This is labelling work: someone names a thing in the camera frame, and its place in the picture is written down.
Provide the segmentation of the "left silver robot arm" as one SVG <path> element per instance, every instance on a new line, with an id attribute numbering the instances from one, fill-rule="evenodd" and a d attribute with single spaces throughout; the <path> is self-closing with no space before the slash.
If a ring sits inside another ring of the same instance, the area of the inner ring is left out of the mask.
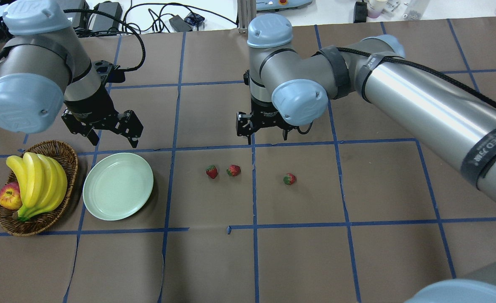
<path id="1" fill-rule="evenodd" d="M 0 128 L 40 133 L 60 116 L 68 130 L 98 145 L 97 130 L 138 146 L 143 125 L 132 110 L 117 111 L 107 83 L 125 80 L 132 68 L 92 61 L 71 22 L 53 0 L 17 0 L 4 10 L 12 38 L 0 50 Z"/>

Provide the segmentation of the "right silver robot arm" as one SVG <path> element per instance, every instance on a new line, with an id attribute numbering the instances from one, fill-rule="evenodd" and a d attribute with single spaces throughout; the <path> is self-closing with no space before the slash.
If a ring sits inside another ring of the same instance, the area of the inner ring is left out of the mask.
<path id="1" fill-rule="evenodd" d="M 280 127 L 283 138 L 320 117 L 330 99 L 357 92 L 414 135 L 422 165 L 425 143 L 476 190 L 496 202 L 496 102 L 467 85 L 421 64 L 404 60 L 396 37 L 367 37 L 346 48 L 321 48 L 309 58 L 292 46 L 292 26 L 286 17 L 265 15 L 246 29 L 249 69 L 244 83 L 250 89 L 252 112 L 237 113 L 236 132 L 252 145 L 252 134 L 261 128 Z M 431 195 L 436 218 L 352 222 L 342 178 L 345 154 L 333 141 L 340 180 L 344 222 L 300 223 L 281 229 L 340 228 L 346 232 L 355 298 L 361 298 L 357 251 L 353 232 L 377 226 L 434 226 L 453 279 L 437 280 L 423 287 L 405 303 L 496 303 L 496 262 L 456 278 L 438 202 Z"/>

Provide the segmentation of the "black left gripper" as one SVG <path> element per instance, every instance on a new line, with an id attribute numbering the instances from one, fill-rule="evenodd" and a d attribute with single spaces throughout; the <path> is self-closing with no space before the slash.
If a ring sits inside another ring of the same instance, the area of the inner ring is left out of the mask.
<path id="1" fill-rule="evenodd" d="M 98 146 L 99 136 L 95 130 L 109 130 L 128 139 L 132 148 L 138 147 L 143 124 L 132 110 L 120 113 L 104 86 L 94 94 L 80 100 L 64 102 L 66 109 L 62 121 L 72 134 L 86 137 L 93 146 Z"/>

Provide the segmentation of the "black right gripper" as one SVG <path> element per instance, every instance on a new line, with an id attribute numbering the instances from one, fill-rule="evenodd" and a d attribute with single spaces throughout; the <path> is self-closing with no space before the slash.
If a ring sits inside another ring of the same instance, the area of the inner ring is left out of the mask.
<path id="1" fill-rule="evenodd" d="M 261 101 L 253 96 L 250 97 L 250 113 L 237 112 L 236 135 L 247 137 L 247 144 L 252 145 L 253 136 L 262 128 L 278 127 L 282 129 L 282 138 L 288 140 L 289 132 L 298 129 L 287 123 L 271 102 Z"/>

